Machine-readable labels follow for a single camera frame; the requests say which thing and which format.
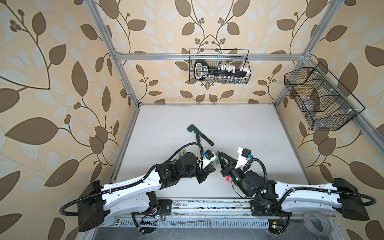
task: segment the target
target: leaf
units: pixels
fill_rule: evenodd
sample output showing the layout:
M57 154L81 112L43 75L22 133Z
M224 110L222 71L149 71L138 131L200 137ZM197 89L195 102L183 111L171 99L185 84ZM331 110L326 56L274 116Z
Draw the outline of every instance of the leaf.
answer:
M300 133L303 137L307 136L307 129L301 121L299 123L299 130L300 130Z
M104 65L104 58L103 57L99 57L96 60L96 65L95 65L95 70L96 70L97 73L101 71L101 69L103 68L103 65Z
M328 156L333 153L336 147L336 138L327 138L319 145L319 152Z
M181 30L181 35L188 36L191 35L195 30L195 23L186 23Z
M152 80L152 81L150 81L150 82L148 83L148 85L150 85L150 86L155 86L157 83L158 83L157 80Z
M159 92L159 91L149 91L148 94L151 95L151 96L157 96L157 95L160 95L161 92Z
M108 17L112 19L118 18L119 6L115 0L99 0L99 4Z
M49 142L58 130L48 119L30 118L11 128L5 136L22 143L40 145Z
M325 5L327 4L327 0L311 0L307 4L307 8L305 10L305 15L308 18L313 18L317 14L319 14Z
M237 48L232 49L228 54L237 54Z
M132 31L141 31L145 28L146 21L140 19L133 19L128 22L128 28Z
M329 42L335 41L341 38L341 36L345 33L346 30L347 30L346 26L343 26L343 25L334 26L329 30L329 32L325 36L325 40Z
M186 64L185 62L175 62L176 66L178 66L178 68L180 68L181 70L184 70L184 71L188 71L189 70L189 66L188 64Z
M287 97L284 98L283 104L284 104L284 107L287 108L287 106L288 106L288 98Z
M7 231L22 217L21 214L7 214L0 217L0 234Z
M221 94L221 98L229 98L234 94L235 90L225 91Z
M259 85L266 86L266 81L264 81L264 80L259 79L259 80L257 80L257 83Z
M104 144L97 137L89 137L89 144L92 152L96 154L100 154L104 150Z
M156 103L156 104L165 104L165 102L166 102L165 99L159 99L159 100L154 101L153 103Z
M384 189L384 178L367 164L352 162L349 169L362 183L376 189Z
M196 102L201 103L204 100L204 98L205 98L205 94L198 95L196 97Z
M59 65L60 63L63 62L66 51L67 51L67 47L65 46L65 44L53 47L49 51L49 60L51 61L52 64Z
M183 91L183 90L181 90L181 91L180 91L180 94L181 94L183 97L185 97L185 98L193 98L192 93L190 93L190 92L188 92L188 91Z
M248 9L250 2L251 2L251 0L238 0L238 1L236 1L235 4L233 5L233 8L232 8L232 14L235 17L240 17Z
M75 240L78 232L79 227L74 228L70 233L68 233L64 240Z
M277 20L276 23L277 27L283 31L292 30L296 26L295 20L290 18Z
M239 27L237 26L236 23L234 22L231 22L231 23L228 23L227 25L227 31L229 34L231 35L239 35L240 34L240 29Z
M254 100L254 99L249 99L248 100L248 104L258 104L258 103L260 103L260 102L257 101L257 100Z
M344 4L351 7L351 6L354 6L356 5L356 0L345 0L344 1Z
M111 106L111 94L109 93L108 87L105 87L104 89L102 104L104 111L108 112L109 107Z
M319 64L320 69L323 70L324 73L328 73L328 63L324 58L317 59L317 63L321 63Z
M365 225L365 233L369 240L384 239L384 231L377 220L372 220Z
M359 75L352 63L349 63L340 76L337 86L346 95L349 96L358 85Z
M79 167L76 159L71 159L60 165L48 178L44 186L56 187L68 181Z
M121 90L120 90L120 95L121 95L123 98L126 98L126 97L127 97L127 90L125 90L125 88L121 89Z
M119 120L116 120L115 125L113 126L112 134L113 136L116 136L119 130Z
M191 5L187 0L175 0L176 9L183 17L188 17L191 14Z
M284 50L278 50L278 51L275 51L271 54L285 54L285 51Z
M187 84L195 84L196 83L196 79L194 79L194 78L188 79L187 81L185 81L185 83L187 83Z
M107 67L108 67L109 74L112 76L112 61L109 58L107 59Z
M315 32L317 26L318 26L317 24L313 25L312 30L311 30L310 37L312 37L312 35L314 34L314 32Z
M71 77L72 84L76 92L78 92L80 96L84 97L88 91L88 80L83 68L78 61L73 66Z
M375 67L384 65L384 50L371 46L365 47L365 57Z
M51 228L49 229L48 240L59 240L63 236L64 230L64 220L59 217L55 217L51 224Z
M108 141L108 132L104 127L95 127L95 132L96 136L100 139L102 143L106 143Z
M109 25L106 25L105 26L107 28L107 31L109 33L109 36L112 37L112 31L111 31L111 27Z
M281 70L281 64L279 64L278 66L275 67L275 69L272 71L272 74L275 75L275 74L278 73L280 70Z
M316 130L313 134L313 142L320 145L325 139L328 138L328 130Z
M363 240L361 236L359 236L357 233L355 233L352 230L347 229L348 236L351 240Z
M102 168L103 168L103 165L101 164L101 162L99 162L96 165L95 169L93 170L90 182L95 181L95 179L100 175L100 172L101 172Z
M141 75L144 75L144 74L145 74L144 69L143 69L140 65L138 65L138 64L136 64L136 70L137 70Z
M321 102L320 102L320 96L319 96L319 93L318 91L316 90L316 88L313 88L312 91L311 91L311 96L310 96L310 100L312 100L313 103L311 103L310 105L312 106L312 109L311 111L312 112L318 112L320 110L320 105L321 105Z
M266 94L266 92L264 90L260 90L260 91L256 91L256 92L252 92L254 95L257 95L257 96L263 96Z
M19 101L19 92L10 88L0 89L0 113L5 112Z
M20 178L20 170L4 176L0 179L0 201L15 187Z
M97 39L97 33L96 30L90 25L90 24L83 24L80 26L81 30L83 31L84 35L91 39L96 40Z
M36 35L41 35L47 28L47 23L41 12L38 12L33 16L32 28Z
M331 172L324 164L320 165L320 172L325 178L325 180L327 180L328 182L334 182Z
M217 96L216 95L209 94L208 98L213 103L217 102Z

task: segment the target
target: wire mesh basket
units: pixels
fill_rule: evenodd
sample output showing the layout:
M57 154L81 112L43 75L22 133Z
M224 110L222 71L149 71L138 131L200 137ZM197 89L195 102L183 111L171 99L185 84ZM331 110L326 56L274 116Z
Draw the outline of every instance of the wire mesh basket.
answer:
M336 76L319 64L285 74L284 84L311 130L339 130L365 107ZM326 73L337 80L337 86L328 82ZM353 100L358 107L351 106L346 99Z
M251 77L249 50L189 50L189 81L201 83L247 84Z

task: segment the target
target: brown leaf pattern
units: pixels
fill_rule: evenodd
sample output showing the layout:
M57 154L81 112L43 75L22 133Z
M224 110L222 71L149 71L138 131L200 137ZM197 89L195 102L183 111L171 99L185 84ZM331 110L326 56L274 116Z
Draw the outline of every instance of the brown leaf pattern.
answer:
M5 136L22 143L40 145L49 142L58 130L48 119L31 118L11 128Z
M71 159L66 161L52 173L52 175L45 182L44 186L56 187L65 183L74 175L78 167L79 162L77 160Z
M20 100L19 92L10 88L0 89L0 113L5 112Z
M0 201L7 196L19 181L20 171L10 173L0 179Z

